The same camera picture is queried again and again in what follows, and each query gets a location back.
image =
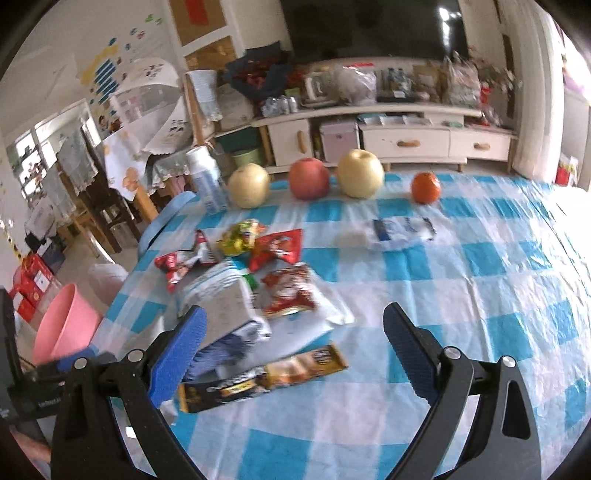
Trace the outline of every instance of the tv screen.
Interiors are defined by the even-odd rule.
[[[281,0],[296,63],[345,57],[442,60],[468,47],[458,0]]]

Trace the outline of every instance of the red snack bag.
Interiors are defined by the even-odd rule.
[[[154,259],[154,265],[166,273],[169,292],[174,291],[176,284],[197,263],[205,266],[217,263],[217,258],[201,230],[195,230],[195,244],[192,250],[178,250]]]
[[[305,263],[269,273],[262,282],[271,292],[271,304],[265,309],[267,318],[316,309],[310,291],[310,271]]]
[[[295,264],[301,257],[302,229],[288,232],[270,233],[260,236],[255,241],[249,269],[256,272],[267,262],[279,259],[289,264]]]

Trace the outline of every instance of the apple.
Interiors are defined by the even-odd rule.
[[[368,199],[384,185],[384,168],[367,150],[354,149],[340,159],[336,177],[345,195]]]
[[[237,169],[228,180],[230,198],[240,208],[256,208],[265,203],[269,193],[269,174],[256,163]]]
[[[300,200],[326,197],[330,189],[330,172],[317,158],[301,158],[290,168],[290,190]]]

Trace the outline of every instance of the white bottle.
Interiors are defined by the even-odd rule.
[[[229,200],[226,184],[220,174],[216,160],[209,154],[205,145],[187,152],[189,173],[193,178],[197,192],[205,204],[208,215],[225,212]]]

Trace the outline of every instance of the drawer handle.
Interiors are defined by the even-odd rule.
[[[474,144],[474,149],[475,150],[482,150],[482,151],[487,151],[491,149],[491,144],[490,143],[475,143]]]
[[[302,130],[297,131],[297,144],[300,149],[300,153],[304,154],[308,151],[308,148],[306,147],[306,139]]]
[[[405,142],[404,140],[398,140],[396,142],[397,146],[402,148],[417,148],[421,146],[421,142],[419,140],[411,140],[410,142]]]

